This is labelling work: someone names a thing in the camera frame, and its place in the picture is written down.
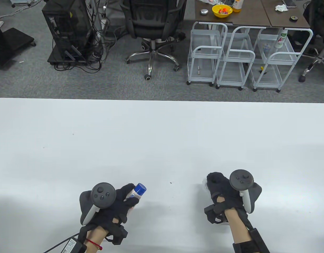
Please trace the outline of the person's left hand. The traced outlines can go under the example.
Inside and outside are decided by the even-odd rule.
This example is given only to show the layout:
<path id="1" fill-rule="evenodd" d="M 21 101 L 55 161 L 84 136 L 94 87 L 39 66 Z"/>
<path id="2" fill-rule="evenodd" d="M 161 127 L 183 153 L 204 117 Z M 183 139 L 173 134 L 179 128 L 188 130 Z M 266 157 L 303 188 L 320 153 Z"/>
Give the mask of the person's left hand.
<path id="1" fill-rule="evenodd" d="M 139 199 L 135 197 L 127 198 L 135 187 L 135 184 L 129 183 L 117 189 L 113 204 L 94 214 L 87 225 L 89 234 L 86 235 L 86 246 L 93 250 L 101 250 L 101 243 L 108 236 L 113 237 L 108 240 L 113 245 L 120 245 L 122 240 L 127 237 L 127 231 L 122 224 L 127 222 L 128 211 L 139 203 Z"/>

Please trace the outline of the person's right hand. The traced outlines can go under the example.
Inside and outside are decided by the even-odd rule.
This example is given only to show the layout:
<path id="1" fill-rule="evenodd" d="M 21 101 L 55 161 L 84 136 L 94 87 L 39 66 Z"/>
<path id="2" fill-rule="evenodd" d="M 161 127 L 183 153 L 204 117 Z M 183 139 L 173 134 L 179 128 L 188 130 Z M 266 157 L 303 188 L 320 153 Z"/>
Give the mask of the person's right hand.
<path id="1" fill-rule="evenodd" d="M 225 211 L 235 208 L 239 217 L 246 226 L 250 226 L 248 215 L 244 209 L 242 197 L 235 190 L 228 178 L 220 172 L 207 175 L 207 187 L 211 194 L 213 204 L 204 208 L 207 219 L 212 224 L 227 222 Z"/>

